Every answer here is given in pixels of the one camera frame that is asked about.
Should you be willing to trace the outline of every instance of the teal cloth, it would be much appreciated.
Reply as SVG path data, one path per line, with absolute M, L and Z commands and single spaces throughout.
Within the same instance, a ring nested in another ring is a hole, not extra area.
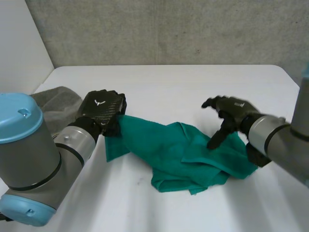
M 105 137 L 107 162 L 134 153 L 153 168 L 151 184 L 160 192 L 187 189 L 196 194 L 223 185 L 230 176 L 244 179 L 257 168 L 237 133 L 208 150 L 210 137 L 184 123 L 165 126 L 132 116 L 118 121 L 121 136 Z

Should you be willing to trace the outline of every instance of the concrete wall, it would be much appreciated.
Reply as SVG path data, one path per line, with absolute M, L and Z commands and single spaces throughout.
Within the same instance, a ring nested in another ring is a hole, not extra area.
M 24 0 L 0 0 L 0 92 L 32 93 L 54 69 Z
M 26 0 L 53 64 L 309 61 L 308 0 Z

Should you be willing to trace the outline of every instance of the blue joint cover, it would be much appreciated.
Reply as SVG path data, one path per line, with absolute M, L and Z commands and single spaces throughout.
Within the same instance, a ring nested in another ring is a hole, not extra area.
M 0 93 L 0 144 L 33 134 L 43 122 L 42 110 L 23 93 Z
M 6 217 L 26 225 L 46 225 L 56 210 L 28 198 L 4 194 L 0 199 L 0 212 Z

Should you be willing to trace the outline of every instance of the table surface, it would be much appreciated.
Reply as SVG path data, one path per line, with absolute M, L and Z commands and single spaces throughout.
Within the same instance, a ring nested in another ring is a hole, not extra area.
M 291 120 L 298 86 L 272 65 L 83 66 L 54 70 L 38 91 L 69 87 L 126 94 L 126 114 L 163 124 L 180 121 L 212 136 L 221 121 L 201 104 L 216 95 L 251 101 L 261 112 Z M 1 222 L 6 232 L 307 232 L 309 190 L 274 163 L 245 180 L 230 178 L 191 196 L 159 193 L 152 170 L 133 154 L 106 162 L 96 150 L 43 228 Z M 7 187 L 0 182 L 0 194 Z

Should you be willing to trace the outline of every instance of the black joint band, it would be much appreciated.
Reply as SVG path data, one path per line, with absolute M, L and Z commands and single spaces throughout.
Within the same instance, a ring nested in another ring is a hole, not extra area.
M 15 191 L 28 191 L 31 189 L 35 189 L 43 184 L 46 184 L 48 181 L 50 181 L 51 179 L 54 178 L 54 176 L 58 173 L 58 171 L 61 168 L 61 164 L 62 164 L 62 158 L 61 158 L 61 154 L 60 155 L 60 160 L 59 160 L 59 164 L 58 166 L 55 168 L 55 170 L 45 179 L 41 180 L 40 182 L 30 185 L 30 186 L 26 186 L 26 187 L 12 187 L 12 186 L 8 186 L 10 189 L 15 190 Z
M 85 165 L 85 161 L 83 159 L 83 157 L 77 152 L 75 151 L 72 147 L 69 147 L 68 145 L 65 144 L 60 144 L 60 143 L 56 143 L 57 147 L 66 149 L 67 151 L 69 151 L 70 153 L 72 153 L 73 155 L 76 156 L 76 158 L 80 161 L 80 163 L 82 164 L 82 167 L 84 167 Z
M 303 134 L 295 131 L 292 127 L 290 128 L 290 132 L 293 136 L 297 137 L 298 139 L 309 142 L 309 136 L 303 135 Z
M 280 130 L 283 129 L 283 128 L 289 127 L 289 126 L 290 126 L 290 124 L 283 124 L 283 125 L 277 127 L 276 129 L 274 129 L 274 130 L 268 135 L 267 139 L 265 140 L 265 144 L 264 144 L 264 151 L 265 151 L 266 154 L 267 154 L 267 149 L 268 149 L 268 145 L 269 145 L 269 142 L 270 142 L 271 138 L 272 138 L 278 131 L 280 131 Z

